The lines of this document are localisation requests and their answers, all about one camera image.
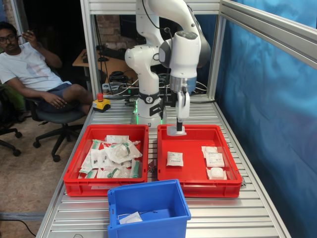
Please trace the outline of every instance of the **red plastic bin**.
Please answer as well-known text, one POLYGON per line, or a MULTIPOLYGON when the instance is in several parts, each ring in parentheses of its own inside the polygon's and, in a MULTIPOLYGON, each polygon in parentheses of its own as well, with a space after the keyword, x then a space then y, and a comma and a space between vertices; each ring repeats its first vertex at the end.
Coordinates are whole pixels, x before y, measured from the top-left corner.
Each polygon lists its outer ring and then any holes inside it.
POLYGON ((149 127, 147 125, 89 125, 76 149, 64 175, 64 183, 69 196, 107 196, 107 191, 121 185, 146 182, 148 178, 149 127), (81 165, 92 145, 92 140, 105 140, 107 135, 128 135, 131 141, 141 141, 136 145, 142 153, 141 178, 78 178, 81 165))
POLYGON ((242 177, 217 125, 185 125, 185 136, 168 136, 168 125, 158 126, 158 180, 178 179, 185 197, 238 197, 242 177), (202 146, 222 153, 227 180, 211 180, 202 146), (167 152, 183 153, 184 166, 166 166, 167 152))

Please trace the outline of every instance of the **black chair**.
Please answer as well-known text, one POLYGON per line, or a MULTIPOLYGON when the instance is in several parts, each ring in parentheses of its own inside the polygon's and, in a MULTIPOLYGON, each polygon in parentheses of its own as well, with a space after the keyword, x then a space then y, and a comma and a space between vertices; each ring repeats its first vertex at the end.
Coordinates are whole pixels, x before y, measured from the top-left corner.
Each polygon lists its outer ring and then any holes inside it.
MULTIPOLYGON (((4 135, 4 134, 8 134, 8 133, 12 133, 15 132, 15 137, 16 138, 21 138, 22 137, 22 133, 18 132, 18 130, 16 128, 10 128, 10 129, 0 129, 0 135, 4 135)), ((18 149, 16 149, 13 145, 0 140, 0 145, 7 147, 11 150, 13 150, 13 155, 14 156, 19 156, 21 154, 21 151, 19 151, 18 149)))
MULTIPOLYGON (((3 105, 2 102, 0 101, 0 122, 3 119, 2 115, 4 115, 6 113, 4 111, 4 106, 5 105, 3 105)), ((10 128, 10 129, 2 128, 2 129, 0 129, 0 135, 5 135, 5 134, 8 134, 8 133, 12 133, 12 132, 15 132, 15 137, 16 138, 21 138, 22 137, 22 133, 18 132, 18 130, 16 128, 10 128)), ((11 145, 11 144, 3 141, 3 140, 0 140, 0 145, 13 150, 13 155, 14 156, 19 156, 21 154, 21 151, 19 151, 13 145, 11 145)))
POLYGON ((76 121, 82 118, 85 114, 78 110, 70 110, 66 113, 47 113, 38 109, 37 105, 41 101, 40 99, 27 98, 26 101, 29 102, 33 120, 52 122, 52 123, 57 123, 62 125, 60 129, 53 130, 51 132, 48 132, 36 137, 35 142, 33 143, 33 146, 35 148, 39 148, 41 146, 40 140, 44 138, 52 137, 55 135, 59 135, 59 138, 57 139, 57 142, 52 150, 52 157, 54 162, 60 161, 60 156, 56 155, 56 151, 60 147, 63 140, 66 138, 67 141, 69 142, 71 135, 78 137, 79 133, 77 133, 76 130, 80 130, 83 127, 82 124, 69 126, 68 123, 71 123, 73 121, 76 121))

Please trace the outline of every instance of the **blue shorts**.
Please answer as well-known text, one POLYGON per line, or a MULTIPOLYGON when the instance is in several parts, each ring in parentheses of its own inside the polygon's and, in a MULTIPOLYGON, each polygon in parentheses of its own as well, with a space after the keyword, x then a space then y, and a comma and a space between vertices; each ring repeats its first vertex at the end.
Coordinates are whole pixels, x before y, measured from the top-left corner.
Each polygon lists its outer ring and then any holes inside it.
MULTIPOLYGON (((48 90, 49 93, 53 93, 57 96, 59 96, 60 98, 63 98, 63 92, 65 91, 66 88, 70 87, 71 84, 69 83, 63 83, 59 86, 57 86, 56 88, 52 88, 50 90, 48 90)), ((80 103, 75 103, 75 104, 66 104, 65 107, 63 108, 56 108, 54 106, 52 106, 51 104, 49 104, 48 102, 46 102, 45 100, 42 100, 39 104, 38 104, 38 109, 43 111, 43 112, 47 112, 47 113, 65 113, 67 111, 73 110, 73 109, 78 109, 80 110, 80 103)))

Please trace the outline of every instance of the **white t-shirt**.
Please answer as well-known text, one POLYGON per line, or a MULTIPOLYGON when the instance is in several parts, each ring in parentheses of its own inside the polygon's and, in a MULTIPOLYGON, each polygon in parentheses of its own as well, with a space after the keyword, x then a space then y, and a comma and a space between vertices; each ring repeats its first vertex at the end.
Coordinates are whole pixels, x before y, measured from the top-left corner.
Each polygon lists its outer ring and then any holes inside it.
POLYGON ((30 43, 20 45, 22 52, 16 56, 0 54, 0 80, 2 83, 17 77, 27 88, 48 91, 64 82, 45 63, 45 57, 30 43))

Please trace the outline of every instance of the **man's hand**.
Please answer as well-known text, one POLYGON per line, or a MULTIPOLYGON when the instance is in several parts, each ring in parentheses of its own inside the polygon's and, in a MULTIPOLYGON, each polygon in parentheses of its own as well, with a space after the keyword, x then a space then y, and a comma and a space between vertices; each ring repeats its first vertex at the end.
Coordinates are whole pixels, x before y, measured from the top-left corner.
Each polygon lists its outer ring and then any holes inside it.
POLYGON ((42 98, 57 109, 63 108, 67 104, 63 98, 49 92, 44 92, 42 98))
POLYGON ((22 37, 27 40, 34 49, 37 50, 41 47, 33 31, 28 30, 26 33, 22 32, 22 37))

